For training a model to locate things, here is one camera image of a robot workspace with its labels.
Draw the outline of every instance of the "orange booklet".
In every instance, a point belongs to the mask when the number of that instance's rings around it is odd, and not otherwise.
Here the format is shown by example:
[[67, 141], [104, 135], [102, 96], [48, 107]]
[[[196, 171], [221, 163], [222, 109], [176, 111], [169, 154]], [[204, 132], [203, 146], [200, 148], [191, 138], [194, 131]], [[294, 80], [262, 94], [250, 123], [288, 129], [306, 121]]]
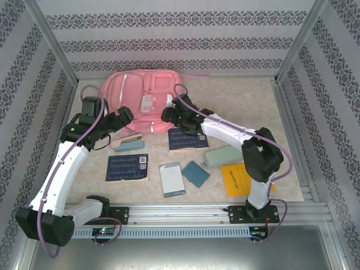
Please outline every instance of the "orange booklet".
[[221, 166], [227, 196], [240, 196], [250, 194], [251, 178], [246, 172], [245, 164], [232, 164]]

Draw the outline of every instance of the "qr code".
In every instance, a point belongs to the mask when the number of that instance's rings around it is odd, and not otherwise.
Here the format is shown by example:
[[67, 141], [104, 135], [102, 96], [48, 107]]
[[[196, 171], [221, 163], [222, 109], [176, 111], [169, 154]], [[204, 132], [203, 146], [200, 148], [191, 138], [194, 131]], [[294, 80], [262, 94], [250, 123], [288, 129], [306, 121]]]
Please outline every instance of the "qr code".
[[139, 163], [146, 163], [146, 157], [145, 157], [145, 156], [141, 156]]

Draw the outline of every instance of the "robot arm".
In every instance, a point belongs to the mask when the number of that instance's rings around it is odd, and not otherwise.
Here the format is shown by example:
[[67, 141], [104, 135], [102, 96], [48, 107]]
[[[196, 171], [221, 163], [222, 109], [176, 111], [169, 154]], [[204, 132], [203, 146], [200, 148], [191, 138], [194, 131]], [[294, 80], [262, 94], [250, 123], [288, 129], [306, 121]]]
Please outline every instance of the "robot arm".
[[[100, 107], [100, 98], [84, 98], [82, 112], [77, 114], [62, 131], [55, 162], [42, 188], [28, 208], [19, 208], [17, 210], [15, 218], [28, 238], [39, 240], [36, 218], [45, 187], [55, 166], [73, 143], [94, 123], [100, 114]], [[45, 242], [64, 246], [70, 241], [77, 227], [93, 218], [109, 216], [110, 202], [104, 197], [91, 195], [82, 203], [68, 209], [65, 209], [65, 202], [78, 169], [91, 149], [94, 148], [95, 143], [106, 137], [110, 138], [109, 133], [120, 130], [133, 120], [131, 111], [126, 107], [121, 107], [118, 113], [119, 115], [115, 115], [113, 112], [102, 116], [89, 135], [62, 161], [62, 166], [55, 174], [42, 210], [41, 225]]]
[[[186, 94], [182, 94], [181, 97], [188, 105], [196, 108]], [[197, 132], [213, 136], [242, 150], [246, 171], [252, 178], [251, 193], [246, 201], [246, 213], [253, 220], [260, 218], [270, 204], [267, 196], [271, 184], [270, 180], [279, 170], [284, 158], [278, 148], [240, 132], [236, 127], [275, 141], [271, 132], [266, 128], [254, 130], [236, 126], [221, 119], [208, 109], [201, 111], [203, 114], [211, 116], [211, 119], [205, 118], [185, 107], [178, 98], [173, 100], [173, 105], [174, 108], [166, 108], [163, 111], [161, 116], [163, 121], [173, 123], [185, 133]], [[84, 202], [69, 209], [65, 209], [65, 201], [79, 167], [95, 143], [108, 137], [109, 133], [120, 130], [133, 120], [133, 115], [128, 108], [122, 107], [118, 112], [118, 116], [114, 113], [103, 116], [95, 129], [70, 152], [63, 161], [61, 169], [56, 173], [45, 199], [46, 203], [41, 217], [41, 228], [45, 242], [64, 246], [70, 241], [75, 228], [93, 218], [109, 216], [110, 202], [104, 197], [88, 196]], [[62, 131], [56, 160], [44, 185], [29, 207], [19, 208], [15, 214], [16, 220], [28, 238], [39, 240], [36, 219], [44, 189], [56, 166], [55, 164], [59, 163], [63, 154], [88, 130], [99, 114], [100, 98], [86, 97], [83, 100], [82, 112], [76, 115]]]
[[[181, 94], [180, 97], [186, 104], [197, 109], [187, 94]], [[174, 108], [169, 107], [163, 111], [163, 121], [173, 123], [185, 133], [197, 132], [218, 138], [242, 151], [245, 169], [251, 176], [251, 191], [246, 201], [246, 212], [253, 220], [261, 217], [270, 204], [268, 190], [271, 179], [279, 170], [284, 157], [277, 147], [239, 130], [255, 133], [275, 142], [271, 132], [267, 128], [255, 130], [232, 124], [208, 109], [201, 110], [203, 114], [210, 116], [205, 118], [187, 108], [178, 98], [173, 100], [173, 105]]]

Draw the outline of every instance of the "striped wallpaper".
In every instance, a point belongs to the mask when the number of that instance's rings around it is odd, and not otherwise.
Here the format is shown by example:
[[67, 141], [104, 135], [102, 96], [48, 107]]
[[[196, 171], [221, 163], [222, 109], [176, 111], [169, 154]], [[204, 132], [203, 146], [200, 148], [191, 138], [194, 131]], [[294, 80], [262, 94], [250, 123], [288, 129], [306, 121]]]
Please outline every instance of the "striped wallpaper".
[[360, 0], [330, 0], [283, 81], [322, 201], [360, 269]]
[[41, 0], [79, 78], [134, 68], [275, 75], [314, 0]]
[[19, 227], [15, 212], [40, 189], [72, 85], [20, 0], [0, 0], [0, 269]]

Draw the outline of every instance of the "dark blue booklet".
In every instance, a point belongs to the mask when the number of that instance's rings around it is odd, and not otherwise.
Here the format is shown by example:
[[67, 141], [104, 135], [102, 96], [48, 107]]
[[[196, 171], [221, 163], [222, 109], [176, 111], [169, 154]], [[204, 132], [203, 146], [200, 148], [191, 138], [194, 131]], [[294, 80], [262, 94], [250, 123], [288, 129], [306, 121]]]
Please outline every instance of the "dark blue booklet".
[[169, 129], [168, 134], [170, 152], [188, 149], [209, 149], [208, 138], [206, 137], [206, 135], [200, 135], [198, 133], [185, 134], [179, 128]]
[[109, 156], [106, 181], [148, 180], [149, 155]]

